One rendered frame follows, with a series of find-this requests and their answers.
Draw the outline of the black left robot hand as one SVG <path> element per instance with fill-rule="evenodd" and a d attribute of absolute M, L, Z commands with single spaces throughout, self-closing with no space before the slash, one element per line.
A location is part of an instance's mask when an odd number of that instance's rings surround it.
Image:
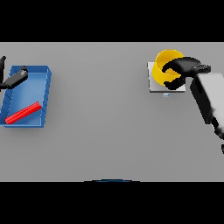
<path fill-rule="evenodd" d="M 5 56 L 0 58 L 0 91 L 2 89 L 13 89 L 23 81 L 28 79 L 28 70 L 26 66 L 21 66 L 21 69 L 13 74 L 7 80 L 4 80 L 4 62 L 6 60 Z"/>

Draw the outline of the red beaker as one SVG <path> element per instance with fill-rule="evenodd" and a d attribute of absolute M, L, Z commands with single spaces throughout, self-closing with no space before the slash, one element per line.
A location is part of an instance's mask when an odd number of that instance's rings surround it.
<path fill-rule="evenodd" d="M 42 109 L 41 105 L 39 104 L 38 101 L 36 101 L 35 103 L 20 109 L 19 111 L 17 111 L 16 113 L 14 113 L 13 115 L 10 115 L 8 117 L 5 118 L 5 122 L 7 124 L 13 124 L 18 120 L 23 119 L 26 116 L 29 116 L 30 114 L 33 114 L 35 112 L 37 112 L 38 110 Z"/>

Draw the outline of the pale square measuring scale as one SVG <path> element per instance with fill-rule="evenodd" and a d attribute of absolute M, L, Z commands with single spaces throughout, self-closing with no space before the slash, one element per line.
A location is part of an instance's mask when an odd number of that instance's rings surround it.
<path fill-rule="evenodd" d="M 158 84 L 152 77 L 152 68 L 153 68 L 153 62 L 148 62 L 147 69 L 148 69 L 148 79 L 149 79 L 149 91 L 151 93 L 162 94 L 163 97 L 170 97 L 171 93 L 184 93 L 186 91 L 185 85 L 179 87 L 176 90 L 169 90 L 167 87 L 164 87 Z"/>

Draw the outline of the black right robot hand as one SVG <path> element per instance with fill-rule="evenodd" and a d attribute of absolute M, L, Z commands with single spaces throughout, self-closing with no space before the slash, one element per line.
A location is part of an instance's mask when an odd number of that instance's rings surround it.
<path fill-rule="evenodd" d="M 162 72 L 165 73 L 168 69 L 172 69 L 179 74 L 178 78 L 172 81 L 165 81 L 164 85 L 169 90 L 176 90 L 186 83 L 186 78 L 194 78 L 197 74 L 208 74 L 211 72 L 210 65 L 203 65 L 198 59 L 192 57 L 176 58 L 167 62 Z"/>

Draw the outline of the blue tray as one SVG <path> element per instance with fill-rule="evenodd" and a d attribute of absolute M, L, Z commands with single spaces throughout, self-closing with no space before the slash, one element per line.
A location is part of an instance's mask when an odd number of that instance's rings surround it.
<path fill-rule="evenodd" d="M 5 128 L 43 128 L 46 122 L 46 109 L 49 99 L 52 72 L 49 66 L 27 66 L 28 79 L 14 87 L 5 89 L 0 107 L 0 126 Z M 14 122 L 7 124 L 5 118 L 19 110 L 38 102 L 41 109 Z"/>

